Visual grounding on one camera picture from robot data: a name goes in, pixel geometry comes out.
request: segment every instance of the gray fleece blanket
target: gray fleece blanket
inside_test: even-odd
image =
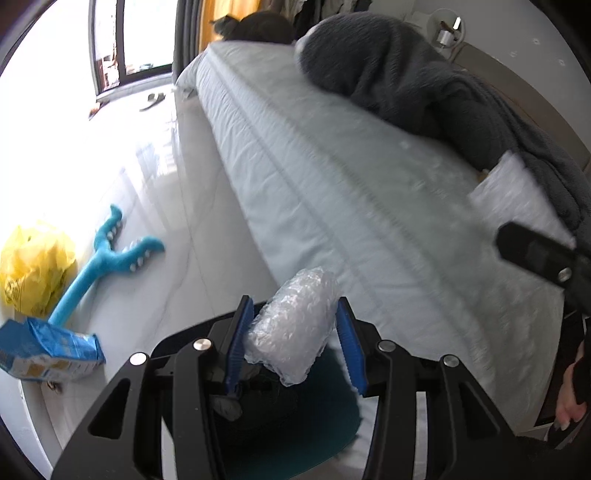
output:
[[[411,27],[368,12],[336,15],[297,51],[301,71],[318,87],[413,134],[451,143],[479,170],[492,169],[508,150],[519,154],[577,247],[591,254],[591,189],[579,166]]]

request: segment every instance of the window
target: window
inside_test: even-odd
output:
[[[128,74],[173,62],[176,12],[176,1],[125,1],[123,34]]]
[[[92,0],[95,88],[171,72],[177,0]]]

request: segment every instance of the bubble wrap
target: bubble wrap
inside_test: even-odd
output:
[[[574,248],[573,236],[518,155],[505,153],[469,199],[494,229],[513,221]]]
[[[336,277],[321,267],[300,270],[252,322],[246,360],[263,363],[286,387],[302,383],[335,328]]]

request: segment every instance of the metal bolt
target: metal bolt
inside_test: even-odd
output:
[[[378,348],[382,352],[390,353],[396,350],[396,343],[394,343],[392,340],[382,340],[380,343],[378,343]]]
[[[134,353],[132,356],[129,357],[129,363],[135,365],[143,364],[148,359],[148,355],[142,352]]]
[[[209,350],[211,347],[212,341],[209,338],[200,338],[193,343],[193,348],[199,351]]]
[[[562,270],[560,270],[558,272],[558,281],[560,283],[564,283],[567,280],[570,280],[570,277],[572,277],[572,276],[573,276],[573,271],[569,267],[563,268]]]
[[[443,357],[443,364],[449,368],[456,368],[460,361],[455,355],[446,355]]]

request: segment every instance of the person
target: person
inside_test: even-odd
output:
[[[583,358],[583,342],[579,345],[577,356],[564,372],[562,386],[558,392],[558,401],[556,402],[556,420],[562,430],[569,428],[571,421],[580,421],[587,412],[587,404],[577,404],[574,395],[573,370],[581,358]]]

